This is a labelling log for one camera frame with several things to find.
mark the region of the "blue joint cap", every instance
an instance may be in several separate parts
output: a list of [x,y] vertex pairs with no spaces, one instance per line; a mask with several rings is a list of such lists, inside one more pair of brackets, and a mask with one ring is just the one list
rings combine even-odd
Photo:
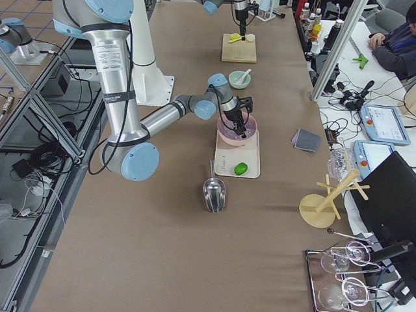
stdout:
[[1,40],[1,39],[0,39],[0,47],[1,47],[1,49],[3,49],[3,51],[6,54],[13,53],[14,50],[16,49],[14,47],[14,45],[12,45],[10,42],[7,42],[7,41]]
[[60,34],[78,39],[85,39],[83,32],[78,28],[63,24],[56,19],[53,19],[53,25],[55,26],[55,30]]
[[5,18],[3,23],[7,26],[22,26],[23,22],[18,18]]
[[145,142],[131,148],[123,159],[122,175],[131,181],[143,181],[151,177],[159,165],[159,151],[152,143]]
[[224,76],[224,74],[222,73],[216,73],[210,76],[210,78],[208,79],[208,85],[213,85],[215,87],[224,86],[227,83],[228,83],[228,80],[226,76]]
[[216,11],[218,11],[218,8],[216,7],[216,5],[210,1],[206,1],[203,4],[203,8],[206,11],[206,13],[208,13],[209,15],[213,15]]
[[86,0],[88,6],[111,23],[125,23],[133,13],[133,0]]
[[195,115],[201,118],[202,120],[208,120],[214,116],[216,112],[215,104],[211,101],[203,99],[195,105],[194,109]]

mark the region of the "computer monitor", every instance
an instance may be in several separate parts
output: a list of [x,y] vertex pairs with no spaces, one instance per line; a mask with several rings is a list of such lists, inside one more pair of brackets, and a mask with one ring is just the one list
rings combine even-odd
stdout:
[[[383,248],[409,240],[416,245],[416,173],[397,151],[392,152],[361,183],[369,200],[352,196],[367,229]],[[416,251],[391,258],[409,291],[416,297]]]

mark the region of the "person's hand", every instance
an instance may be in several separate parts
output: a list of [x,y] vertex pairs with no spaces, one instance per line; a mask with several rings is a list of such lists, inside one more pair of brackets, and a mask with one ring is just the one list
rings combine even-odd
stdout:
[[385,36],[382,33],[377,32],[369,40],[369,46],[370,46],[370,48],[372,50],[374,50],[375,48],[381,46],[383,44],[383,42],[384,42],[384,39],[385,39]]

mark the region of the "tablet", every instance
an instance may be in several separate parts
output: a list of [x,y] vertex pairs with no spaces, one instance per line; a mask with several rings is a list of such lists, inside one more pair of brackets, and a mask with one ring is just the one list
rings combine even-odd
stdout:
[[396,149],[388,142],[356,140],[353,150],[358,170],[364,179]]
[[410,138],[394,107],[363,105],[359,113],[371,140],[395,145],[410,144]]

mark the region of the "green lime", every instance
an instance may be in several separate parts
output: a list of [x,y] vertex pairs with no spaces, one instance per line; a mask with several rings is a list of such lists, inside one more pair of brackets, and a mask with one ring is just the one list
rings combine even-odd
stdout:
[[248,166],[245,162],[240,162],[236,167],[234,167],[234,173],[238,176],[241,176],[242,174],[245,174],[248,169]]

